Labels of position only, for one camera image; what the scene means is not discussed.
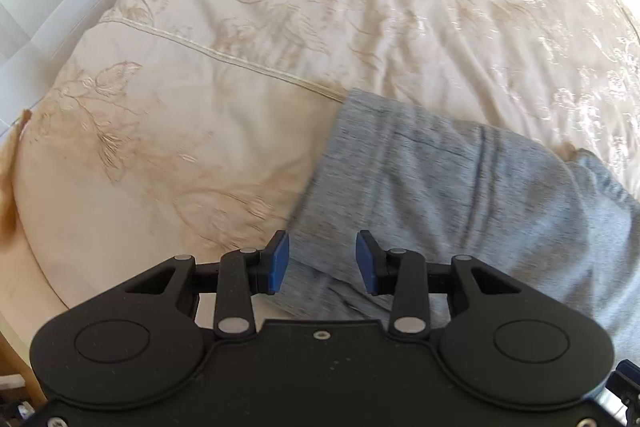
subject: gray fabric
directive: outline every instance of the gray fabric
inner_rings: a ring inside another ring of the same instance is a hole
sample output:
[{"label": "gray fabric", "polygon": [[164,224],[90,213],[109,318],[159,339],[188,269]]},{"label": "gray fabric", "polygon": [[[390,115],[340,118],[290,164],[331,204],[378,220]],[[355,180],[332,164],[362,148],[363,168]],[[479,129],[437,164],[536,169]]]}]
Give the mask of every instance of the gray fabric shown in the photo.
[{"label": "gray fabric", "polygon": [[[290,223],[276,303],[312,318],[386,319],[367,295],[354,239],[449,263],[468,253],[594,317],[618,359],[640,359],[640,205],[590,152],[570,162],[512,132],[350,97]],[[433,302],[434,323],[448,320]]]}]

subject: white sheet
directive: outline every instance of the white sheet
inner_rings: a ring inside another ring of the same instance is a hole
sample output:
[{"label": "white sheet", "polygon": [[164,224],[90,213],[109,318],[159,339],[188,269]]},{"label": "white sheet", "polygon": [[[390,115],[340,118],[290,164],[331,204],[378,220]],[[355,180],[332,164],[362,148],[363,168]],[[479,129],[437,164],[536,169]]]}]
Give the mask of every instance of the white sheet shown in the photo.
[{"label": "white sheet", "polygon": [[586,147],[638,197],[636,28],[617,0],[119,0],[25,131],[26,236],[69,306],[261,247],[351,87]]}]

